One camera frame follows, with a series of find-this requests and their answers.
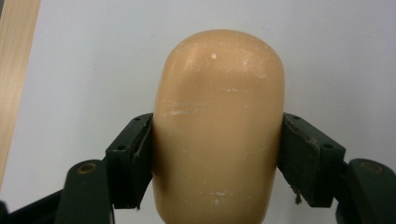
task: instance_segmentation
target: beige foam object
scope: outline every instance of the beige foam object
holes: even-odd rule
[[[163,69],[153,118],[153,189],[165,223],[261,223],[276,170],[283,66],[230,30],[183,40]]]

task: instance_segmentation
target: metal bolt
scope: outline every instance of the metal bolt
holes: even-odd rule
[[[80,165],[77,169],[77,172],[80,175],[86,175],[86,174],[89,174],[90,172],[94,171],[95,169],[96,169],[96,164],[93,162],[88,162],[88,163]]]
[[[361,167],[363,167],[366,171],[370,171],[376,174],[382,174],[384,169],[376,163],[370,161],[361,162]]]

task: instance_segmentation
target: wooden frame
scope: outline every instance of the wooden frame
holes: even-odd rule
[[[6,170],[40,0],[6,0],[0,19],[0,187]]]

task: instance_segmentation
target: white background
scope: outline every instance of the white background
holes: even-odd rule
[[[61,189],[67,170],[152,112],[163,63],[194,33],[255,35],[286,72],[285,111],[396,170],[396,3],[388,1],[43,0],[0,199],[14,211]],[[335,223],[332,209],[295,205],[276,174],[264,223]],[[151,187],[117,223],[162,223]]]

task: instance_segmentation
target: black plastic bracket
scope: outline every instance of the black plastic bracket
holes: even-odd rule
[[[132,119],[106,150],[111,198],[116,209],[140,208],[152,178],[152,114]]]
[[[310,123],[284,113],[277,166],[311,207],[330,207],[345,149]]]

